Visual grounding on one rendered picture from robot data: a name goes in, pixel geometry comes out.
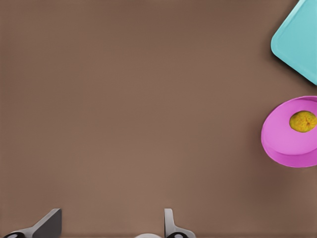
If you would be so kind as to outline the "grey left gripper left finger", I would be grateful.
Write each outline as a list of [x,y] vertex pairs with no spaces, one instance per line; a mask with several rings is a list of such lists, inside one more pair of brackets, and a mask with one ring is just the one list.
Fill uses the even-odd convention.
[[35,225],[6,234],[3,238],[60,238],[62,209],[54,208]]

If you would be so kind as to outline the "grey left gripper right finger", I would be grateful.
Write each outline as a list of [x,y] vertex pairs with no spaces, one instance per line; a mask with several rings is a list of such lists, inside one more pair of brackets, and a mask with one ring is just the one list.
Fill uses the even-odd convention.
[[173,210],[164,209],[164,238],[196,238],[196,235],[187,229],[175,225]]

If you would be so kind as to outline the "pink plate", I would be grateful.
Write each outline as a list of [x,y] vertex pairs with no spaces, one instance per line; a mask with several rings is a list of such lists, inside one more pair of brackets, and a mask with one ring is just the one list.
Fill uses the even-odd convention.
[[289,124],[291,117],[301,111],[317,117],[317,96],[293,98],[278,105],[262,126],[261,142],[265,152],[287,167],[317,166],[317,125],[308,132],[298,132]]

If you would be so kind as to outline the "turquoise tray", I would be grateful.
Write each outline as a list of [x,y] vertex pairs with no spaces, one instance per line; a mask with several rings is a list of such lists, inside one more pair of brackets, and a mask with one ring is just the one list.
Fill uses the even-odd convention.
[[270,47],[276,57],[317,86],[317,0],[299,0]]

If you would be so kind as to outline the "orange fruit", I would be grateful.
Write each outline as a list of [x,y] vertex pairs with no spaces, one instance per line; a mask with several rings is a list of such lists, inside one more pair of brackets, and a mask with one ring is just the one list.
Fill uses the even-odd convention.
[[289,120],[290,127],[301,133],[308,132],[317,126],[317,117],[309,111],[299,111]]

